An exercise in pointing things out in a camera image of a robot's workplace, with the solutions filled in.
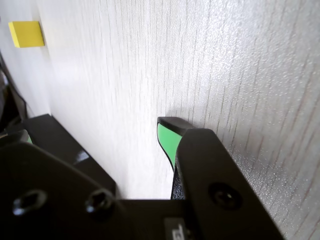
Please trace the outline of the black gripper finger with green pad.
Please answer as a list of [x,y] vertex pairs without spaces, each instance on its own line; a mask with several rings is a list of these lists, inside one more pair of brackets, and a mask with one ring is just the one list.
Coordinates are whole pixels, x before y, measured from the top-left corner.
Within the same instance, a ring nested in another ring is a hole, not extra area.
[[0,139],[0,237],[3,240],[108,240],[104,214],[92,210],[113,197],[101,184],[27,142]]
[[202,240],[281,240],[282,234],[223,146],[208,128],[179,117],[157,119],[158,142],[190,203]]

